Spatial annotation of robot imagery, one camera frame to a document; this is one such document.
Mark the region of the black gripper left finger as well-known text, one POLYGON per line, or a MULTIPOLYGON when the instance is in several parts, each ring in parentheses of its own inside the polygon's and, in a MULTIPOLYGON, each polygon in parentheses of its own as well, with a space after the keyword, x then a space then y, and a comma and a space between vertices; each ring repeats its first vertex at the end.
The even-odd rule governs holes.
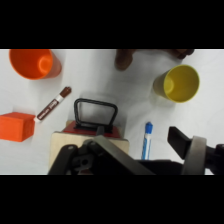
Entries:
POLYGON ((63 146, 53 162, 49 175, 78 175, 89 170, 93 175, 153 175, 102 135, 85 140, 81 147, 63 146))

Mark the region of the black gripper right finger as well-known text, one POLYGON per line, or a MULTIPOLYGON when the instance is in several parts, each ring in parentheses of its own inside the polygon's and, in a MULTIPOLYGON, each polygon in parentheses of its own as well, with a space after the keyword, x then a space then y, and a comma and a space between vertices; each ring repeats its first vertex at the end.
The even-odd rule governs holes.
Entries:
POLYGON ((182 175, 203 175, 206 169, 224 175, 224 144, 209 147, 205 138, 188 138, 176 127, 169 128, 167 141, 184 161, 182 175))

